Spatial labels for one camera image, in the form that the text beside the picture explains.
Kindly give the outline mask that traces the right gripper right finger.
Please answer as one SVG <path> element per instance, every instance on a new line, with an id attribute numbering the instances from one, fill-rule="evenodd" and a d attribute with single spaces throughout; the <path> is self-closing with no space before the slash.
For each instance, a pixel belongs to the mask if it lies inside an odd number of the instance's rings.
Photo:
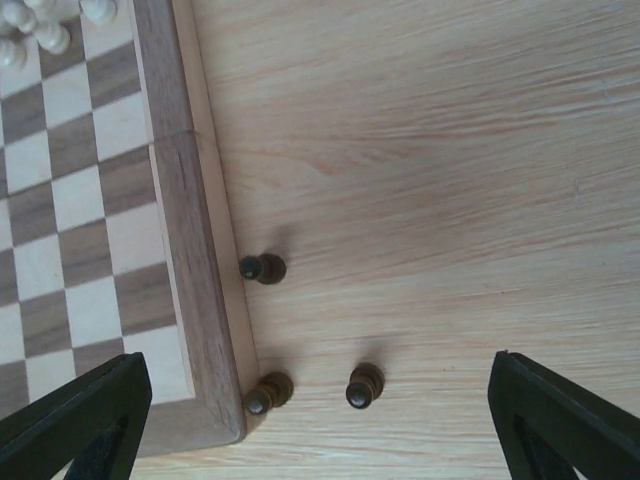
<path id="1" fill-rule="evenodd" d="M 532 359 L 497 352 L 487 395 L 513 479 L 639 477 L 639 418 Z"/>

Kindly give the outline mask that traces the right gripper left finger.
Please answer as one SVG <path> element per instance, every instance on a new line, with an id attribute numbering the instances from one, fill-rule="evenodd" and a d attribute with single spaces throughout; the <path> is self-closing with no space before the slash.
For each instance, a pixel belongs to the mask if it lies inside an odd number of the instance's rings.
<path id="1" fill-rule="evenodd" d="M 128 479 L 151 399 L 142 353 L 108 360 L 1 420 L 1 477 Z"/>

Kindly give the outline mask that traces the dark pawn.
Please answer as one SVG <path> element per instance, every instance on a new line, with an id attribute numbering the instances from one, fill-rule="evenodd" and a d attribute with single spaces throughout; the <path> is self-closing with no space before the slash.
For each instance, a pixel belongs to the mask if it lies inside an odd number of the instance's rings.
<path id="1" fill-rule="evenodd" d="M 294 383 L 284 372 L 271 372 L 262 377 L 244 398 L 247 412 L 253 416 L 265 415 L 286 404 L 293 395 Z"/>
<path id="2" fill-rule="evenodd" d="M 281 282 L 287 271 L 284 260 L 272 253 L 258 256 L 246 256 L 239 262 L 239 271 L 246 280 L 256 281 L 263 285 L 274 285 Z"/>
<path id="3" fill-rule="evenodd" d="M 384 375 L 374 364 L 360 363 L 352 371 L 345 397 L 355 409 L 366 409 L 380 397 L 384 389 Z"/>

